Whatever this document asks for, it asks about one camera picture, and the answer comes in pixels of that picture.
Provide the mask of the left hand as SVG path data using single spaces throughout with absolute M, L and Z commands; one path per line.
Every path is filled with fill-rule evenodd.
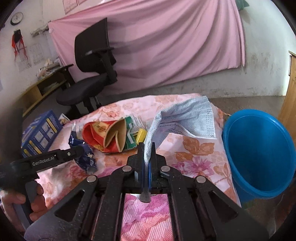
M 30 214 L 30 219 L 32 221 L 38 220 L 48 211 L 43 194 L 44 189 L 40 184 L 37 184 L 37 196 L 35 197 L 34 202 L 31 203 L 31 209 L 33 212 Z M 25 201 L 26 197 L 18 192 L 13 190 L 1 190 L 1 207 L 8 220 L 19 232 L 24 232 L 25 229 L 15 212 L 13 204 L 24 204 Z

